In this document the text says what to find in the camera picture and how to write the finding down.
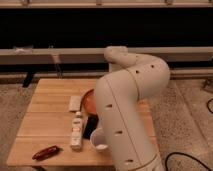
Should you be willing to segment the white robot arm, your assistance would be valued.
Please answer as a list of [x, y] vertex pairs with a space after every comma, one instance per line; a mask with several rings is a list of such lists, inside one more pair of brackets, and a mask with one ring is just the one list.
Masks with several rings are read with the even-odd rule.
[[96, 82], [94, 96], [116, 169], [164, 171], [136, 105], [167, 86], [167, 63], [156, 56], [130, 53], [124, 46], [107, 47], [104, 57], [117, 67]]

